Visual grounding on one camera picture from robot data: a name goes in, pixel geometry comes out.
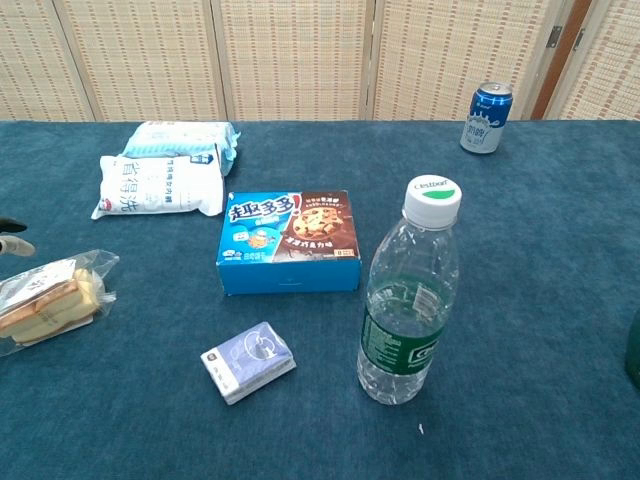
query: white bottle cap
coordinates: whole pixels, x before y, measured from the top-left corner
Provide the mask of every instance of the white bottle cap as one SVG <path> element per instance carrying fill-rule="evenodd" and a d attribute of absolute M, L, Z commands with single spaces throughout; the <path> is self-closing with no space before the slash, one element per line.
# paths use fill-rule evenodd
<path fill-rule="evenodd" d="M 462 190 L 438 175 L 421 175 L 407 185 L 403 213 L 411 223 L 429 229 L 442 229 L 456 222 Z"/>

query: green logo on cap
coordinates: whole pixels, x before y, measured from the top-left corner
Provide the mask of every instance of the green logo on cap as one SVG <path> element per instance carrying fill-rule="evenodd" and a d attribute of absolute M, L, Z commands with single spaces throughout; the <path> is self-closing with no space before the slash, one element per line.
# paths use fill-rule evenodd
<path fill-rule="evenodd" d="M 456 193 L 455 190 L 431 190 L 430 192 L 424 192 L 422 195 L 436 200 L 444 200 L 445 198 L 453 197 L 454 193 Z"/>

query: small box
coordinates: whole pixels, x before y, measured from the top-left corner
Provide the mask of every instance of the small box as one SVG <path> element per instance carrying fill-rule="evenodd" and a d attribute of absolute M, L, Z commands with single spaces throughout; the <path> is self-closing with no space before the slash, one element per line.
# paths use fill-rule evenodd
<path fill-rule="evenodd" d="M 347 192 L 230 193 L 216 263 L 227 295 L 356 290 Z"/>
<path fill-rule="evenodd" d="M 228 405 L 296 367 L 291 350 L 268 322 L 204 352 L 200 359 Z"/>

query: snack package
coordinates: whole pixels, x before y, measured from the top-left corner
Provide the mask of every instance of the snack package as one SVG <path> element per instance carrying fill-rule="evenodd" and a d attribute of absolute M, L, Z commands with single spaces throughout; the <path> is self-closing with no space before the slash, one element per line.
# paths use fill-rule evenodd
<path fill-rule="evenodd" d="M 229 122 L 144 122 L 120 154 L 128 158 L 177 157 L 220 149 L 221 171 L 227 175 L 236 158 L 238 137 Z"/>
<path fill-rule="evenodd" d="M 104 215 L 222 211 L 224 179 L 217 150 L 174 158 L 100 158 L 100 201 L 91 218 Z"/>
<path fill-rule="evenodd" d="M 103 278 L 119 257 L 91 250 L 0 282 L 0 356 L 87 325 L 115 301 Z"/>
<path fill-rule="evenodd" d="M 349 194 L 229 193 L 216 264 L 227 295 L 357 289 Z"/>

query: chocolate chip cookie image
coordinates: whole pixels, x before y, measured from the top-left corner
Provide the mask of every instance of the chocolate chip cookie image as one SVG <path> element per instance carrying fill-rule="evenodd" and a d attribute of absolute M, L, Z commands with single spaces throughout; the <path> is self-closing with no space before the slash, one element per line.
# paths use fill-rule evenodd
<path fill-rule="evenodd" d="M 324 240 L 338 232 L 343 224 L 337 209 L 316 207 L 302 211 L 293 221 L 293 231 L 303 240 Z"/>

